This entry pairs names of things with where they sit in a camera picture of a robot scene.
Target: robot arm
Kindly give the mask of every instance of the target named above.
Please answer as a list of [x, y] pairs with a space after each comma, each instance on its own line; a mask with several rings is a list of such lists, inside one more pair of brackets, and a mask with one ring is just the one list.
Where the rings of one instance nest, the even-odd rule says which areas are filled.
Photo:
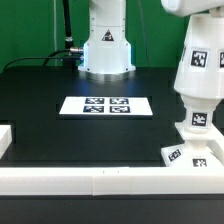
[[224, 0], [162, 0], [164, 9], [177, 16], [187, 16], [224, 5]]

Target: black cable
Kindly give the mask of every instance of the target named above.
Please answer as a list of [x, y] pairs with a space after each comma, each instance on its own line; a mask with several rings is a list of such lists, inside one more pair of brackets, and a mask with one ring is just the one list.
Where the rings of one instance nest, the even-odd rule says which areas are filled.
[[148, 43], [147, 43], [147, 35], [146, 35], [146, 26], [145, 26], [145, 17], [144, 17], [144, 13], [143, 13], [143, 8], [142, 8], [142, 1], [138, 0], [138, 7], [139, 7], [139, 11], [140, 11], [140, 15], [141, 15], [141, 21], [142, 21], [142, 31], [143, 31], [143, 38], [144, 38], [144, 43], [145, 43], [145, 54], [146, 54], [146, 60], [147, 60], [147, 64], [148, 66], [150, 65], [149, 63], [149, 47], [148, 47]]
[[70, 52], [70, 49], [57, 50], [57, 51], [51, 53], [50, 55], [48, 55], [48, 57], [46, 58], [46, 60], [42, 64], [42, 66], [46, 66], [48, 61], [51, 60], [51, 58], [54, 57], [55, 55], [58, 55], [60, 53], [65, 53], [65, 52]]
[[25, 60], [43, 60], [43, 59], [45, 59], [45, 60], [46, 59], [49, 59], [49, 60], [51, 60], [51, 59], [53, 59], [53, 60], [61, 59], [61, 60], [63, 60], [63, 59], [65, 59], [65, 57], [26, 57], [26, 58], [18, 58], [16, 60], [13, 60], [13, 61], [10, 61], [9, 63], [7, 63], [5, 65], [5, 67], [3, 68], [3, 72], [5, 72], [11, 64], [13, 64], [15, 62], [18, 62], [18, 61], [25, 61]]
[[73, 47], [73, 39], [72, 39], [72, 31], [71, 31], [71, 22], [70, 22], [70, 9], [69, 9], [69, 1], [63, 0], [63, 8], [64, 8], [64, 20], [65, 20], [65, 48]]

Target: green backdrop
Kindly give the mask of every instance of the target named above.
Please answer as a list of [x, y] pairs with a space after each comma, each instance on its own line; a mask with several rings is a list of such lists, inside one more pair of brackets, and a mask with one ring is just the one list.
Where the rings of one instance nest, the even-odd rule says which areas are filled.
[[[64, 47], [62, 1], [56, 0], [57, 46]], [[70, 0], [73, 39], [81, 46], [89, 36], [89, 0]], [[167, 14], [160, 0], [142, 0], [150, 67], [175, 67], [183, 48], [188, 18]], [[0, 71], [22, 57], [54, 52], [54, 0], [0, 1]], [[133, 63], [148, 66], [138, 0], [127, 0], [126, 37], [133, 46]], [[40, 61], [14, 65], [40, 65]]]

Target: black tabletop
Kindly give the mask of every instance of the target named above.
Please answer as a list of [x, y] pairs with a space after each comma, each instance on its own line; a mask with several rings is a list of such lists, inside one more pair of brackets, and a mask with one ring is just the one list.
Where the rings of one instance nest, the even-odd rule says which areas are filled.
[[[185, 109], [176, 69], [137, 68], [131, 79], [96, 82], [60, 67], [15, 67], [0, 75], [0, 124], [13, 143], [1, 167], [164, 166], [162, 147], [182, 143]], [[66, 96], [147, 97], [153, 116], [60, 116]], [[223, 133], [223, 105], [214, 123]], [[0, 197], [0, 223], [223, 223], [223, 195]]]
[[[162, 166], [161, 147], [179, 141], [174, 122], [184, 119], [175, 73], [138, 68], [131, 79], [103, 83], [62, 68], [8, 70], [0, 121], [12, 125], [13, 144], [0, 165]], [[66, 96], [147, 97], [153, 116], [61, 116]]]

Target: printed black square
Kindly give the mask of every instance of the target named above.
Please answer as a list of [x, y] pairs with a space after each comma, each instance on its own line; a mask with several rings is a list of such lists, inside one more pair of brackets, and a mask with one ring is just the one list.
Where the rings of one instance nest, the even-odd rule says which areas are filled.
[[196, 67], [205, 68], [207, 64], [208, 52], [196, 51], [192, 52], [191, 65]]
[[220, 52], [220, 57], [219, 57], [219, 66], [220, 68], [224, 68], [224, 52]]
[[84, 113], [104, 113], [103, 106], [84, 106]]
[[181, 152], [179, 149], [177, 149], [176, 151], [171, 153], [168, 157], [169, 157], [170, 162], [173, 162], [175, 159], [177, 159], [180, 156], [181, 156]]
[[104, 104], [104, 98], [91, 97], [86, 98], [85, 104]]
[[129, 104], [129, 100], [128, 98], [110, 98], [110, 104], [127, 105]]
[[194, 167], [207, 167], [206, 159], [193, 159]]
[[192, 114], [192, 126], [195, 127], [206, 127], [207, 126], [207, 117], [206, 113], [193, 113]]
[[124, 114], [131, 113], [129, 106], [110, 106], [110, 113]]

